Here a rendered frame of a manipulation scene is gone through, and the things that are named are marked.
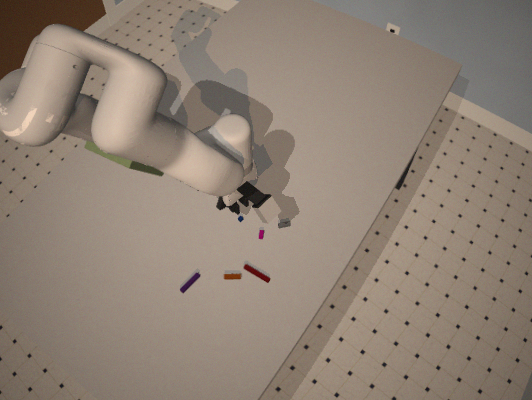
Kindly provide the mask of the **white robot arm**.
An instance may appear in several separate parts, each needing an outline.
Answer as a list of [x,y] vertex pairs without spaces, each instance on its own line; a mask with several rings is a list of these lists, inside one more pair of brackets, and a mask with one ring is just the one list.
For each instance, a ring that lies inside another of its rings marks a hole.
[[[80,93],[91,65],[109,72],[99,100]],[[193,133],[156,113],[166,85],[165,72],[150,60],[74,27],[51,24],[32,40],[21,68],[0,80],[0,131],[32,147],[67,134],[206,194],[237,190],[269,224],[281,212],[272,195],[248,181],[241,185],[253,167],[248,120],[227,114]]]

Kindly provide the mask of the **dark red rod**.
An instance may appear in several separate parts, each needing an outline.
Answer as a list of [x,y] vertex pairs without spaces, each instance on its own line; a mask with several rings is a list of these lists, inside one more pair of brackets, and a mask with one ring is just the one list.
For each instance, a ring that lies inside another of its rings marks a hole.
[[257,276],[258,278],[264,280],[267,283],[270,281],[269,277],[265,276],[264,274],[260,273],[259,271],[255,270],[254,268],[250,267],[247,264],[245,264],[244,269],[252,273],[253,275]]

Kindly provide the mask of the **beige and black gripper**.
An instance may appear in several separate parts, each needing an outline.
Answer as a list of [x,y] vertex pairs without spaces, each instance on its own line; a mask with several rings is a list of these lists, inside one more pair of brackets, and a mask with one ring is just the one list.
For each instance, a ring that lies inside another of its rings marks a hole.
[[[245,176],[243,178],[243,181],[242,181],[241,185],[243,185],[246,181],[248,181],[250,184],[255,186],[256,183],[257,183],[257,180],[258,180],[257,167],[256,167],[255,161],[253,159],[252,170],[247,176]],[[240,201],[245,207],[249,206],[249,200],[236,190],[236,191],[234,191],[233,193],[231,193],[231,194],[229,194],[227,196],[219,197],[216,207],[219,210],[222,210],[225,207],[227,207],[227,208],[229,207],[231,212],[233,212],[233,213],[235,212],[237,215],[239,215],[240,214],[240,208],[239,208],[239,204],[237,204],[237,201]]]

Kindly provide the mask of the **purple rod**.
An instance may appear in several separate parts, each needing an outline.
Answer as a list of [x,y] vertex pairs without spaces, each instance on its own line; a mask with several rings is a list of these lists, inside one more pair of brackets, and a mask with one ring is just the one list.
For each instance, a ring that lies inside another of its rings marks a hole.
[[196,273],[181,289],[180,291],[184,293],[198,278],[200,274]]

